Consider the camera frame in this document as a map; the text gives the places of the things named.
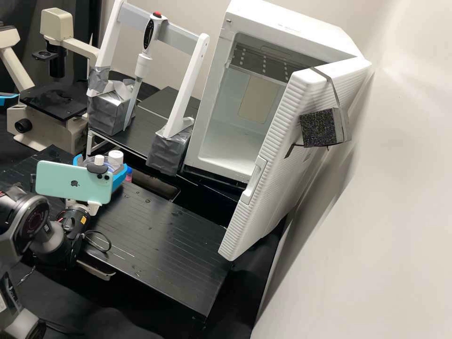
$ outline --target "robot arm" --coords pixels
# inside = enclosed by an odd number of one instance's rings
[[[152,60],[152,41],[160,40],[192,55],[184,79],[182,80],[178,96],[171,110],[168,123],[163,131],[163,136],[165,138],[172,137],[194,123],[193,118],[184,118],[184,114],[210,38],[207,34],[203,33],[198,36],[170,23],[160,12],[149,13],[136,6],[130,5],[127,3],[127,0],[116,0],[105,30],[96,65],[89,76],[89,88],[87,91],[87,96],[89,97],[96,97],[114,89],[113,83],[108,80],[108,73],[113,61],[113,54],[118,42],[122,24],[144,32],[142,51],[138,55],[135,68],[135,86],[129,102],[123,129],[125,129],[129,123],[139,87],[142,79],[147,74],[149,63]]]
[[[48,215],[42,195],[17,186],[0,192],[0,331],[16,339],[42,338],[46,325],[20,304],[9,270],[28,248],[45,264],[75,265],[81,233],[89,223],[89,214],[80,208],[64,210],[60,222]]]

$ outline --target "black cable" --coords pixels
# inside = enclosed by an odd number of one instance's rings
[[[88,234],[92,234],[92,233],[100,234],[101,236],[103,236],[106,239],[107,243],[108,243],[108,248],[104,249],[103,247],[97,245],[92,239],[87,237]],[[107,236],[105,234],[103,234],[102,232],[100,232],[100,231],[88,230],[85,233],[82,233],[82,237],[83,237],[84,240],[86,240],[86,242],[88,244],[90,244],[94,248],[98,249],[102,253],[107,253],[112,248],[112,242],[110,241],[110,239],[108,239]]]

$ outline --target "cable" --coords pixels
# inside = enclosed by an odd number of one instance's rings
[[[108,243],[108,248],[104,249],[103,247],[101,247],[98,244],[96,244],[92,239],[87,237],[88,234],[92,234],[92,233],[100,234],[101,236],[103,236],[107,240],[106,242]],[[84,240],[86,240],[86,242],[88,244],[90,244],[94,248],[98,249],[102,253],[107,253],[112,248],[112,242],[110,241],[110,239],[108,239],[107,236],[105,234],[103,234],[102,232],[100,232],[100,231],[88,230],[85,233],[82,233],[81,236],[82,236],[82,238]]]
[[[24,275],[24,276],[22,277],[21,280],[19,280],[19,282],[17,283],[17,285],[20,286],[25,280],[27,280],[28,277],[31,276],[31,275],[33,274],[33,272],[34,272],[35,269],[36,269],[36,265],[34,265],[34,266],[32,267],[32,270],[31,270],[30,272],[28,272],[26,275]]]

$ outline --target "camera lens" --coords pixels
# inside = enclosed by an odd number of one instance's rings
[[[47,217],[48,205],[41,203],[36,206],[25,220],[21,236],[25,239],[32,239],[36,232],[47,222]]]

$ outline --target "silver duct tape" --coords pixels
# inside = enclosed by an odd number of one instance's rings
[[[110,136],[122,131],[129,100],[122,100],[115,92],[88,98],[89,126]]]
[[[163,129],[159,130],[155,134],[146,165],[163,174],[175,176],[182,166],[192,131],[193,126],[190,126],[171,138],[164,138],[161,135]]]
[[[89,72],[88,88],[97,92],[103,92],[108,84],[109,66],[94,67]]]

